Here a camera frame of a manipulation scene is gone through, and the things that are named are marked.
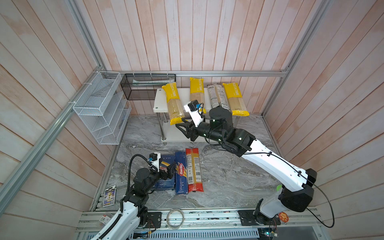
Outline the yellow spaghetti bag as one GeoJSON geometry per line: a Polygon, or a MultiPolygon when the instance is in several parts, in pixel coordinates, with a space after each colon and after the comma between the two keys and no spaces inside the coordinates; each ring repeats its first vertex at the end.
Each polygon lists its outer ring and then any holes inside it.
{"type": "Polygon", "coordinates": [[[204,104],[203,113],[206,113],[204,80],[190,78],[190,101],[197,100],[199,104],[204,104]]]}
{"type": "Polygon", "coordinates": [[[170,125],[182,123],[182,118],[185,117],[184,107],[181,103],[177,83],[168,83],[162,86],[166,93],[167,108],[170,116],[170,125]]]}
{"type": "Polygon", "coordinates": [[[223,83],[233,116],[247,117],[248,112],[238,83],[223,83]]]}

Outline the red spaghetti bag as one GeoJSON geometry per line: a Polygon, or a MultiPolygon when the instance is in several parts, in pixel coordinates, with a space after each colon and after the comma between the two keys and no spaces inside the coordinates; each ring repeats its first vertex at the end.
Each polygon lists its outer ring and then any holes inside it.
{"type": "Polygon", "coordinates": [[[198,148],[186,149],[187,180],[190,192],[204,192],[198,148]]]}

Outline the dark blue spaghetti bag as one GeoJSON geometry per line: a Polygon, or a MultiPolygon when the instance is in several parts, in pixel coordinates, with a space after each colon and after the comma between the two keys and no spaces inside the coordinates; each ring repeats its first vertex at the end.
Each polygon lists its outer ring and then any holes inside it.
{"type": "Polygon", "coordinates": [[[231,110],[225,89],[222,85],[210,85],[208,86],[208,93],[210,97],[210,103],[212,108],[222,107],[228,111],[231,110]]]}

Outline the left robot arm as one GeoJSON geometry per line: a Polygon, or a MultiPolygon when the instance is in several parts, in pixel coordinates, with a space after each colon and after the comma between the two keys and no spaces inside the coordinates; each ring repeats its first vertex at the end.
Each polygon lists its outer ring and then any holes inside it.
{"type": "Polygon", "coordinates": [[[137,171],[134,183],[128,177],[128,186],[124,197],[120,200],[120,208],[112,219],[94,237],[94,240],[127,240],[139,226],[148,223],[149,191],[159,180],[171,179],[175,175],[176,162],[171,163],[165,170],[160,168],[163,157],[160,153],[151,153],[148,158],[135,154],[129,162],[129,174],[135,158],[143,159],[147,168],[137,171]]]}

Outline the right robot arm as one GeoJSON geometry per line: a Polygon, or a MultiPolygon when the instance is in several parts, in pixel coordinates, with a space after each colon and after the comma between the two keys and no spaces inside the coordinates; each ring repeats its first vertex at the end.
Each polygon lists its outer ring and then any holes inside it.
{"type": "Polygon", "coordinates": [[[314,196],[317,172],[304,170],[286,161],[244,129],[233,126],[232,114],[222,107],[212,108],[206,117],[203,104],[191,101],[184,106],[188,117],[176,127],[192,142],[202,137],[214,149],[225,151],[248,160],[282,184],[282,188],[269,198],[259,200],[253,212],[254,223],[278,223],[279,214],[291,210],[302,213],[308,209],[314,196]]]}

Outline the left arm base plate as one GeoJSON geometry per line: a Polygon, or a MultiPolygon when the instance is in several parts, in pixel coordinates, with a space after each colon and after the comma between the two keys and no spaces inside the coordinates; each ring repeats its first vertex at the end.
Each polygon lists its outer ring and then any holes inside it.
{"type": "Polygon", "coordinates": [[[151,228],[158,229],[161,227],[162,223],[162,213],[161,212],[149,212],[144,213],[140,218],[140,223],[138,228],[151,228]]]}

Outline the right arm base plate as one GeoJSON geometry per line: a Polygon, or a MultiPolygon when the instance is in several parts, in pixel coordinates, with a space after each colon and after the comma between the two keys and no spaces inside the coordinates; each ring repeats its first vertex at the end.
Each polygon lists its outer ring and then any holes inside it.
{"type": "Polygon", "coordinates": [[[281,220],[279,216],[268,218],[256,210],[240,210],[238,211],[242,226],[279,226],[281,220]]]}

